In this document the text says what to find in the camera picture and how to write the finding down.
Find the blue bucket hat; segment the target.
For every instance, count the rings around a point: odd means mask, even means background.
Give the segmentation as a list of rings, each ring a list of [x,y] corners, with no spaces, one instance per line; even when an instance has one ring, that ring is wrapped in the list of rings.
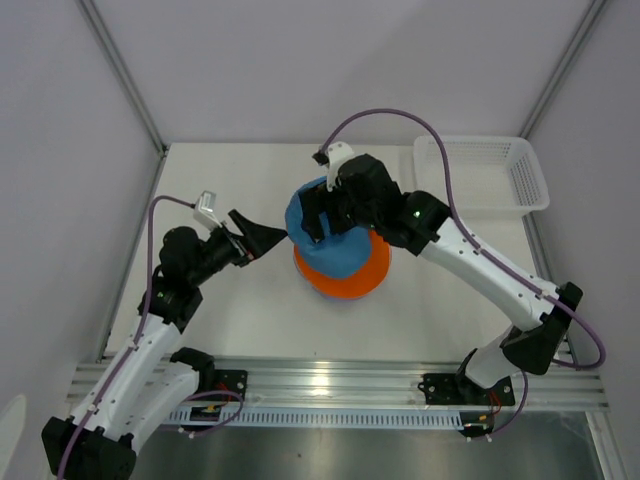
[[[320,215],[325,235],[323,241],[314,243],[302,228],[303,212],[299,193],[325,183],[326,178],[319,177],[302,185],[292,195],[285,210],[286,230],[291,241],[298,247],[303,260],[312,269],[331,278],[345,279],[366,264],[372,253],[372,244],[369,231],[361,227],[354,227],[343,234],[333,235],[325,213]]]

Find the orange bucket hat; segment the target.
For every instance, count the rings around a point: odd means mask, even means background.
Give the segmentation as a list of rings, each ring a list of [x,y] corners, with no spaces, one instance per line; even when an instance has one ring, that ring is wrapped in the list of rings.
[[[391,247],[381,236],[369,232],[371,254],[353,275],[337,279],[314,270],[295,246],[293,257],[301,276],[319,293],[339,300],[357,300],[373,292],[385,280],[391,266]]]

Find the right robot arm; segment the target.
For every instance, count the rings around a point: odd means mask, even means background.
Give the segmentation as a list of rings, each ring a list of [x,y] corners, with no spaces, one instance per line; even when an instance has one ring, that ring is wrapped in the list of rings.
[[[334,178],[302,188],[297,198],[302,230],[314,243],[367,228],[461,278],[506,315],[511,328],[472,350],[458,369],[455,388],[464,402],[481,402],[519,371],[548,371],[582,298],[576,285],[558,287],[512,264],[481,244],[435,196],[402,191],[384,164],[368,154],[345,161]]]

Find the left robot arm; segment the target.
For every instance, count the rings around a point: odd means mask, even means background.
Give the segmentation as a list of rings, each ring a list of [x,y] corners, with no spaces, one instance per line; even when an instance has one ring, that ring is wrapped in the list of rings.
[[[176,351],[157,380],[151,375],[202,303],[201,285],[229,265],[244,267],[261,258],[287,236],[236,210],[229,216],[236,233],[209,219],[207,239],[186,226],[164,235],[126,343],[70,415],[52,417],[43,428],[57,478],[129,478],[143,446],[173,410],[185,400],[215,395],[215,360],[198,350]]]

